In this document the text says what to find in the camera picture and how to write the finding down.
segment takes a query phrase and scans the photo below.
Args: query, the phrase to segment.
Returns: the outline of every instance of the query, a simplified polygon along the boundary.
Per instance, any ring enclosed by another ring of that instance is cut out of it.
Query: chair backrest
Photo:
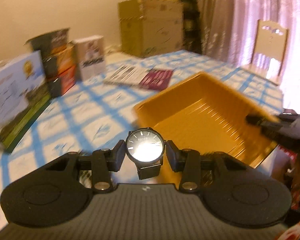
[[[258,29],[252,60],[255,53],[275,58],[282,63],[287,47],[288,29],[273,21],[258,20]]]

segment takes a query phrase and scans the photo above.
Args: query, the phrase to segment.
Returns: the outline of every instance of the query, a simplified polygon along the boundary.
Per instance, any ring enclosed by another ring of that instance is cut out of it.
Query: wooden chair
[[[288,35],[289,30],[281,27],[278,23],[258,20],[258,28],[251,62],[248,65],[241,66],[241,68],[262,78],[266,78],[276,85],[280,85],[282,81],[281,71],[287,48]],[[269,75],[269,69],[262,69],[253,65],[256,53],[260,53],[269,58],[274,58],[280,61],[279,71],[275,75]]]

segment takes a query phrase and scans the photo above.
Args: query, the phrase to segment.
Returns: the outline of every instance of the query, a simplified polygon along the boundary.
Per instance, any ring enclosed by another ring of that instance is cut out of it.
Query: ribbed gray surface
[[[212,216],[197,196],[179,193],[174,185],[121,184],[113,193],[94,196],[69,222],[43,229],[10,224],[0,240],[273,240],[285,229],[281,224],[233,227]]]

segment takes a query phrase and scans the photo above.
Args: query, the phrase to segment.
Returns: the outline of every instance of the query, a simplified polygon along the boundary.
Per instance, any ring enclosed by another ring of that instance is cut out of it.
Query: sheer curtain
[[[250,63],[258,19],[290,30],[280,88],[284,107],[300,113],[300,0],[198,0],[198,6],[203,54],[237,66]],[[256,60],[264,68],[278,66],[274,59]]]

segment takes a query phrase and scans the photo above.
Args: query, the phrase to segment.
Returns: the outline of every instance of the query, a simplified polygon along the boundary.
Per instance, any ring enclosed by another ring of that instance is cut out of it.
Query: table
[[[194,73],[205,71],[239,90],[271,114],[282,111],[282,93],[272,83],[231,64],[184,50],[146,59],[130,58],[107,65],[113,71],[122,63],[152,68],[172,68],[170,85]],[[56,98],[24,135],[11,155],[0,152],[0,194],[11,182],[69,152],[92,152],[113,148],[128,131],[135,129],[133,106],[155,91],[104,85],[105,75],[93,77]],[[153,183],[138,180],[134,163],[126,156],[122,168],[113,174],[116,182]],[[6,225],[0,208],[0,229]]]

